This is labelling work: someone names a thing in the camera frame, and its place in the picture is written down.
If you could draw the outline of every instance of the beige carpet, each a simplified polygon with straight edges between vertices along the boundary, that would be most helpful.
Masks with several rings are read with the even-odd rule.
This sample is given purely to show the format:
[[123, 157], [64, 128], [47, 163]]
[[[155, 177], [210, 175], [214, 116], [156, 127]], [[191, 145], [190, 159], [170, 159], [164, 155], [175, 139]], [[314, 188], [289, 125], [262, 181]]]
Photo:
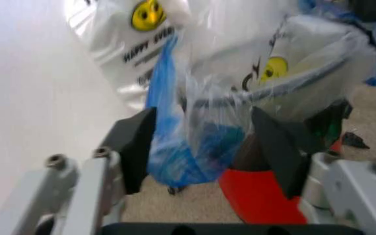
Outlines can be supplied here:
[[[376, 87], [361, 85], [353, 96], [354, 110], [344, 131], [361, 136], [370, 150], [344, 147], [345, 158], [376, 158]], [[141, 193], [128, 197], [123, 220], [127, 222], [241, 222], [217, 183], [195, 185], [176, 196], [148, 177]]]

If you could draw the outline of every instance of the metal arm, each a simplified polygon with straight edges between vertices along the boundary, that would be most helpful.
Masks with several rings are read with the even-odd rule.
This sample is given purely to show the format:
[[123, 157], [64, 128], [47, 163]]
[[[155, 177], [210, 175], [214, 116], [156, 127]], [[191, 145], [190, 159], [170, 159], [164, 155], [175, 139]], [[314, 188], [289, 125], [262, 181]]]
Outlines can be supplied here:
[[77, 179], [75, 161], [62, 155], [25, 174], [0, 210], [0, 235], [32, 234], [44, 214], [59, 211]]

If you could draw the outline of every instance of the black plastic piece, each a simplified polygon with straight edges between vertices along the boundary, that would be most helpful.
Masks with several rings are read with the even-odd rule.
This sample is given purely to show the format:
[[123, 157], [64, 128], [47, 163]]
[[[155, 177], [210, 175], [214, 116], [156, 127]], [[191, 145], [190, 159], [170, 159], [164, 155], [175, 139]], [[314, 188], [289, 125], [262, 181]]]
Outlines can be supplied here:
[[55, 222], [54, 216], [49, 217], [37, 226], [34, 235], [50, 235]]
[[117, 223], [105, 226], [102, 235], [363, 235], [341, 225], [246, 225]]
[[362, 21], [376, 21], [376, 0], [349, 0], [349, 7]]
[[262, 154], [284, 195], [300, 195], [310, 166], [309, 157], [325, 150], [320, 139], [303, 123], [278, 122], [257, 107], [252, 110], [252, 123]]
[[355, 148], [370, 149], [370, 147], [364, 143], [364, 140], [361, 137], [352, 132], [346, 132], [343, 135], [342, 143]]
[[127, 194], [139, 192], [147, 176], [146, 165], [155, 126], [156, 108], [145, 109], [131, 118], [117, 121], [101, 144], [120, 153]]

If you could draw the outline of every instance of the plastic bag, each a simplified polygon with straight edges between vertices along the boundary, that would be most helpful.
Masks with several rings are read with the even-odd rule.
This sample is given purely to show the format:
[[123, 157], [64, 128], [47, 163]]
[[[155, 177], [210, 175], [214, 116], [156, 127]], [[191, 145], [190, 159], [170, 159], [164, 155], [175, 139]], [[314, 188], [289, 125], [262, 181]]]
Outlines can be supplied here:
[[[158, 108], [148, 171], [172, 187], [220, 176], [252, 131], [252, 106], [280, 120], [302, 121], [376, 70], [376, 51], [363, 33], [315, 17], [292, 17], [272, 36], [257, 33], [218, 47], [209, 40], [197, 47], [207, 28], [196, 27], [187, 25], [190, 33], [178, 33], [165, 46], [146, 102]], [[275, 57], [287, 64], [281, 66], [285, 72], [269, 74], [269, 65], [279, 65], [279, 59], [270, 64]]]
[[[372, 37], [371, 43], [376, 46], [376, 22], [362, 22], [353, 12], [346, 9], [346, 4], [327, 2], [324, 0], [298, 0], [300, 9], [305, 14], [321, 16], [327, 19], [341, 20], [356, 24]], [[376, 86], [376, 75], [366, 81], [371, 86]]]
[[175, 27], [156, 0], [76, 2], [68, 23], [125, 104], [144, 108], [151, 73]]

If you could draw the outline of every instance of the clear plastic bag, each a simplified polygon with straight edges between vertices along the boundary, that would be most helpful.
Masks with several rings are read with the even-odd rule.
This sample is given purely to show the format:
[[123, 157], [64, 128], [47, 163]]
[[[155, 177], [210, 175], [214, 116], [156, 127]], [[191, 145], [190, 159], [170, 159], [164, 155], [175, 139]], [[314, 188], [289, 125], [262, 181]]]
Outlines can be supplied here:
[[[303, 121], [376, 71], [376, 51], [348, 25], [296, 16], [247, 40], [207, 39], [198, 47], [206, 25], [186, 25], [167, 43], [146, 102], [158, 108], [148, 171], [172, 187], [220, 176], [252, 131], [251, 107]], [[224, 40], [230, 43], [214, 47]]]

